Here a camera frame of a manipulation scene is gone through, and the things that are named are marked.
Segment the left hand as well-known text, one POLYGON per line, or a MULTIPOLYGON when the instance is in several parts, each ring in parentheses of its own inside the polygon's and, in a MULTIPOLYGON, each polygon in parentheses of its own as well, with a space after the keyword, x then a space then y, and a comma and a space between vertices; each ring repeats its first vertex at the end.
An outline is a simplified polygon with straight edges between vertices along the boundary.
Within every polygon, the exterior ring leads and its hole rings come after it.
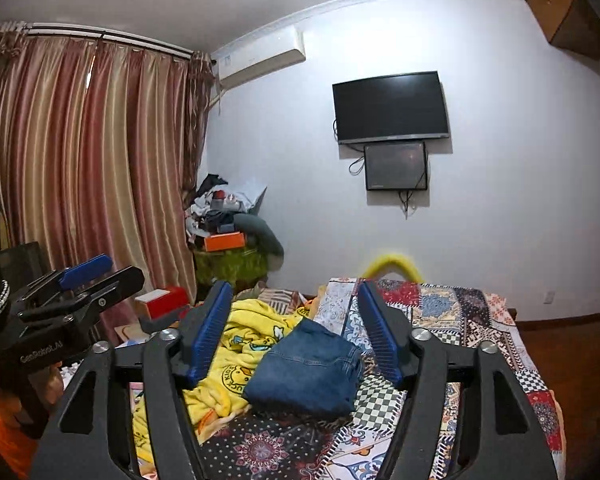
MULTIPOLYGON (((32 386, 46 411, 51 413, 64 393, 64 382, 61 376, 61 362, 55 363, 45 370, 30 376, 32 386)), ((23 407, 15 393, 0 387, 0 419, 9 427, 21 427, 30 424, 32 418, 23 407)))

